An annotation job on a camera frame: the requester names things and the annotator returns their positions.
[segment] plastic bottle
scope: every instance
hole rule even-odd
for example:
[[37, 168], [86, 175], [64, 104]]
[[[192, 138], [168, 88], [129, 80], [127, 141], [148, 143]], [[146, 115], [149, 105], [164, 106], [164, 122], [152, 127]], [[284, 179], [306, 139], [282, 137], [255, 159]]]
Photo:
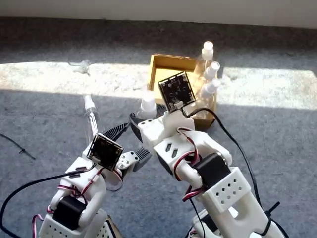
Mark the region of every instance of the plastic bottle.
[[153, 119], [157, 115], [157, 105], [155, 103], [154, 92], [147, 91], [142, 97], [140, 108], [137, 112], [137, 117], [140, 119]]
[[[214, 94], [217, 92], [218, 87], [221, 85], [219, 79], [217, 79], [217, 72], [220, 69], [220, 64], [216, 61], [205, 70], [204, 79], [205, 83], [201, 87], [199, 93], [196, 95], [196, 109], [207, 107], [212, 108], [214, 104]], [[207, 112], [199, 112], [196, 117], [205, 119]]]
[[98, 132], [102, 132], [100, 123], [100, 115], [97, 112], [96, 105], [91, 95], [84, 95], [85, 100], [85, 118], [86, 118], [86, 140], [87, 144], [93, 141], [94, 136]]
[[217, 72], [220, 69], [220, 64], [217, 61], [214, 61], [204, 72], [205, 83], [212, 81], [214, 78], [217, 78]]
[[213, 57], [213, 43], [211, 41], [206, 41], [202, 48], [202, 54], [198, 57], [196, 61], [194, 74], [197, 77], [200, 77], [203, 75], [207, 67], [211, 64], [212, 57]]

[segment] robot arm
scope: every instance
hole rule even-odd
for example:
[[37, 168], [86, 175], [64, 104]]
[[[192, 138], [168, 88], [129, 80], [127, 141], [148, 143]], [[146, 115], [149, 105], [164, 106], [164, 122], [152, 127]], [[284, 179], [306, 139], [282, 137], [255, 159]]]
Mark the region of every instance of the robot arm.
[[[96, 138], [103, 140], [102, 148]], [[112, 237], [109, 224], [105, 223], [107, 214], [101, 209], [106, 197], [106, 181], [112, 185], [123, 183], [123, 177], [137, 171], [151, 154], [143, 148], [121, 154], [121, 147], [102, 134], [98, 134], [92, 143], [66, 172], [86, 170], [93, 163], [97, 165], [85, 173], [61, 179], [41, 226], [40, 237], [60, 234], [68, 238]], [[99, 153], [103, 151], [107, 155], [105, 161], [98, 159], [104, 156]]]
[[[177, 128], [181, 126], [187, 127], [188, 131], [177, 133]], [[201, 189], [198, 200], [223, 237], [248, 238], [252, 232], [261, 234], [266, 230], [269, 219], [251, 193], [251, 187], [240, 169], [229, 167], [232, 163], [230, 153], [206, 133], [194, 131], [191, 118], [175, 111], [140, 123], [138, 127], [144, 146], [157, 155], [171, 175], [188, 182], [192, 188]], [[194, 153], [195, 149], [199, 151], [201, 159], [193, 164], [184, 155]], [[229, 211], [233, 205], [239, 212], [236, 217]], [[196, 230], [204, 237], [199, 227]], [[263, 237], [284, 236], [277, 225], [271, 222]]]

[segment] black cable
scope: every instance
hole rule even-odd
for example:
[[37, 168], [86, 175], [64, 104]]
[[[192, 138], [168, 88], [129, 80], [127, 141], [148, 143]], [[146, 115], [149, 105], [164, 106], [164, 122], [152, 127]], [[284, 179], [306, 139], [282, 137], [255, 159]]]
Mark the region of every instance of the black cable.
[[0, 133], [0, 136], [3, 137], [4, 139], [7, 139], [8, 141], [11, 141], [13, 144], [15, 144], [17, 147], [20, 148], [20, 152], [19, 154], [26, 154], [27, 156], [29, 156], [31, 159], [35, 160], [35, 157], [33, 155], [31, 155], [29, 152], [26, 151], [26, 149], [24, 149], [21, 145], [19, 145], [17, 142], [15, 142], [14, 140], [12, 140], [10, 137]]
[[244, 153], [242, 147], [239, 145], [239, 143], [232, 137], [232, 135], [229, 133], [229, 131], [227, 131], [227, 129], [224, 127], [224, 125], [222, 124], [221, 120], [219, 119], [219, 117], [216, 115], [216, 113], [214, 113], [211, 109], [209, 108], [198, 108], [196, 110], [194, 110], [193, 112], [191, 112], [190, 114], [188, 114], [186, 117], [191, 117], [193, 115], [195, 115], [196, 113], [198, 112], [201, 112], [201, 111], [207, 111], [209, 113], [211, 113], [213, 115], [213, 117], [216, 119], [216, 121], [219, 123], [221, 129], [224, 131], [224, 133], [226, 133], [226, 135], [233, 141], [233, 143], [235, 143], [237, 145], [237, 147], [239, 148], [242, 156], [243, 156], [243, 159], [244, 161], [246, 162], [247, 164], [247, 167], [248, 167], [248, 170], [250, 172], [250, 176], [251, 176], [251, 180], [252, 180], [252, 183], [253, 183], [253, 188], [254, 188], [254, 194], [255, 194], [255, 197], [259, 203], [259, 205], [262, 207], [262, 204], [261, 204], [261, 199], [260, 199], [260, 196], [259, 196], [259, 191], [258, 191], [258, 185], [257, 185], [257, 181], [256, 181], [256, 178], [254, 176], [254, 173], [253, 173], [253, 170], [251, 168], [251, 165], [250, 165], [250, 162], [246, 156], [246, 154]]
[[272, 218], [271, 218], [271, 220], [277, 225], [277, 227], [280, 229], [280, 231], [283, 233], [283, 235], [285, 236], [285, 238], [289, 238], [289, 236], [288, 236], [288, 234], [287, 234], [287, 232], [284, 230], [284, 228], [279, 224], [279, 223], [277, 223], [275, 220], [273, 220]]
[[193, 208], [194, 208], [194, 210], [195, 210], [195, 212], [196, 212], [196, 215], [197, 215], [197, 217], [198, 217], [198, 220], [199, 220], [200, 224], [202, 225], [203, 232], [204, 232], [203, 238], [206, 238], [205, 228], [204, 228], [204, 225], [203, 225], [202, 220], [200, 219], [200, 216], [199, 216], [199, 214], [198, 214], [197, 208], [196, 208], [196, 206], [195, 206], [195, 204], [194, 204], [194, 202], [193, 202], [193, 200], [192, 200], [191, 198], [189, 199], [189, 201], [190, 201], [190, 203], [193, 205]]
[[1, 207], [1, 211], [0, 211], [0, 229], [3, 230], [5, 233], [7, 233], [9, 236], [14, 237], [14, 238], [21, 238], [20, 236], [18, 236], [17, 234], [15, 234], [14, 232], [10, 231], [9, 229], [7, 229], [4, 225], [3, 225], [3, 215], [4, 215], [4, 210], [8, 204], [8, 202], [20, 191], [26, 189], [27, 187], [30, 187], [32, 185], [41, 183], [41, 182], [45, 182], [45, 181], [49, 181], [49, 180], [53, 180], [53, 179], [59, 179], [62, 177], [66, 177], [66, 176], [73, 176], [73, 175], [78, 175], [78, 174], [82, 174], [85, 172], [88, 172], [90, 170], [92, 170], [94, 167], [96, 166], [96, 164], [93, 164], [89, 169], [87, 170], [79, 170], [79, 171], [71, 171], [68, 173], [64, 173], [62, 175], [56, 175], [56, 176], [52, 176], [52, 177], [48, 177], [48, 178], [42, 178], [39, 180], [35, 180], [35, 181], [31, 181], [26, 183], [25, 185], [21, 186], [20, 188], [18, 188], [17, 190], [15, 190], [13, 193], [11, 193], [6, 200], [4, 201], [2, 207]]
[[[213, 115], [213, 117], [216, 119], [216, 121], [219, 123], [221, 129], [226, 133], [226, 135], [233, 141], [233, 143], [235, 143], [237, 145], [237, 147], [239, 148], [242, 156], [243, 156], [243, 159], [244, 161], [246, 162], [247, 164], [247, 167], [248, 167], [248, 170], [249, 170], [249, 173], [250, 173], [250, 176], [251, 176], [251, 180], [252, 180], [252, 183], [253, 183], [253, 187], [254, 187], [254, 194], [255, 194], [255, 197], [259, 203], [259, 205], [262, 207], [262, 204], [261, 204], [261, 200], [260, 200], [260, 196], [259, 196], [259, 191], [258, 191], [258, 186], [257, 186], [257, 181], [256, 181], [256, 178], [253, 174], [253, 171], [252, 171], [252, 168], [251, 168], [251, 165], [250, 165], [250, 162], [246, 156], [246, 154], [244, 153], [242, 147], [239, 145], [239, 143], [232, 137], [232, 135], [229, 133], [229, 131], [227, 131], [227, 129], [224, 127], [224, 125], [222, 124], [221, 120], [219, 119], [219, 117], [217, 116], [217, 114], [215, 112], [213, 112], [211, 109], [209, 108], [199, 108], [199, 109], [196, 109], [194, 110], [193, 112], [191, 112], [190, 114], [186, 115], [187, 118], [195, 115], [196, 113], [198, 112], [201, 112], [201, 111], [207, 111], [209, 113], [211, 113]], [[274, 210], [277, 206], [279, 205], [279, 202], [276, 203], [270, 210], [269, 212], [271, 212], [272, 210]], [[268, 216], [269, 219], [271, 219], [273, 222], [276, 223], [277, 227], [280, 229], [280, 231], [283, 233], [283, 235], [285, 236], [285, 238], [289, 238], [287, 232], [284, 230], [284, 228], [279, 224], [277, 223], [275, 220], [273, 220], [270, 215]]]

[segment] ventilation hole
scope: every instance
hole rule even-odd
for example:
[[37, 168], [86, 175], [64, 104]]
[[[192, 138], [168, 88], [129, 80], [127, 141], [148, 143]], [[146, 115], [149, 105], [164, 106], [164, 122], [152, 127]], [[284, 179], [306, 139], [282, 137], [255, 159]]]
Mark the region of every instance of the ventilation hole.
[[171, 147], [172, 147], [172, 143], [168, 143], [168, 144], [167, 144], [167, 147], [166, 147], [166, 149], [165, 149], [165, 151], [168, 152]]
[[174, 158], [174, 157], [177, 155], [177, 151], [178, 151], [178, 149], [175, 149], [175, 150], [173, 151], [172, 158]]

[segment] white bottle cap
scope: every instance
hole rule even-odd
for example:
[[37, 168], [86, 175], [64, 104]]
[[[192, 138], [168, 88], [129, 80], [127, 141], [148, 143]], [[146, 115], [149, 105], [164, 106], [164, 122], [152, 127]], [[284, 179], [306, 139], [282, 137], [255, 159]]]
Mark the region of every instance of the white bottle cap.
[[205, 84], [201, 90], [201, 97], [209, 98], [212, 94], [214, 94], [217, 91], [220, 85], [220, 80], [216, 78], [213, 79], [210, 83]]
[[202, 49], [202, 57], [204, 60], [212, 60], [213, 57], [213, 43], [206, 41]]
[[216, 61], [212, 62], [211, 65], [206, 68], [204, 77], [206, 80], [211, 81], [216, 78], [217, 72], [220, 69], [220, 64]]
[[88, 108], [96, 107], [93, 99], [91, 98], [91, 95], [84, 95], [84, 100], [85, 100], [85, 110], [87, 110]]
[[152, 111], [153, 108], [156, 107], [155, 99], [154, 99], [154, 92], [147, 91], [145, 92], [144, 96], [142, 97], [141, 108], [144, 111]]

